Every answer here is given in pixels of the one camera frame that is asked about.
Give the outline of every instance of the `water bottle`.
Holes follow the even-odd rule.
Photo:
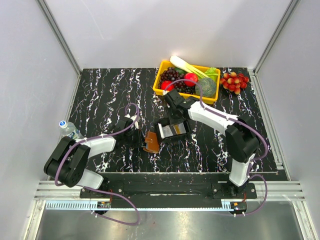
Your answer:
[[[74,140],[83,139],[84,136],[80,133],[80,131],[76,128],[76,126],[72,122],[61,121],[59,122],[60,133],[62,136],[67,136]]]

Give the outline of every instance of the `white wall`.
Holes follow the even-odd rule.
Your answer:
[[[0,233],[20,239],[76,74],[35,0],[0,7]]]
[[[301,1],[258,73],[294,180],[320,231],[320,2]]]
[[[253,68],[290,0],[46,0],[81,68]]]

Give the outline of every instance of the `gray floor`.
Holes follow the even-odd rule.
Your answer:
[[[254,209],[258,203],[249,203]],[[133,211],[106,213],[123,221]],[[214,212],[141,212],[139,226],[126,226],[90,212],[46,210],[37,240],[300,240],[303,239],[289,202],[267,202],[252,216],[221,216]]]

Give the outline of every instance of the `marble tabletop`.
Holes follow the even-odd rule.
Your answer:
[[[221,73],[236,72],[250,77],[246,68],[220,68]],[[84,69],[73,102],[69,121],[86,137],[111,129],[125,106],[132,102],[140,108],[142,132],[151,130],[153,121],[164,117],[163,97],[152,90],[157,68],[91,68]],[[268,155],[257,160],[252,171],[276,172],[277,167],[264,127],[253,86],[249,83],[240,95],[219,90],[214,108],[240,115],[248,113],[256,129],[266,139]],[[161,143],[158,154],[123,146],[90,158],[87,168],[98,172],[229,172],[232,159],[225,137],[199,122],[190,121],[192,134],[179,142]],[[261,145],[257,155],[264,151]]]

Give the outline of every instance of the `yellow basket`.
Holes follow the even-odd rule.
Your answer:
[[[194,66],[196,69],[200,70],[203,73],[209,69],[209,67],[206,67],[206,66],[197,66],[197,65],[192,65],[192,66]],[[162,61],[161,62],[158,74],[156,75],[156,78],[155,78],[155,81],[154,81],[154,84],[153,84],[153,88],[152,88],[153,91],[155,91],[155,94],[163,96],[163,90],[162,89],[158,89],[157,86],[158,86],[158,83],[159,83],[159,80],[160,80],[160,74],[162,74],[165,70],[167,70],[170,67],[174,67],[174,65],[170,61]],[[206,103],[206,104],[213,104],[218,99],[219,82],[220,82],[220,70],[216,69],[215,71],[218,74],[217,79],[216,79],[215,96],[213,98],[211,98],[211,97],[203,97],[202,101],[204,103]],[[193,96],[193,97],[195,97],[197,99],[200,98],[200,96],[198,96],[198,95],[191,95],[191,94],[187,94],[187,93],[179,93],[179,94],[182,97],[184,97],[185,99],[187,99],[190,96]]]

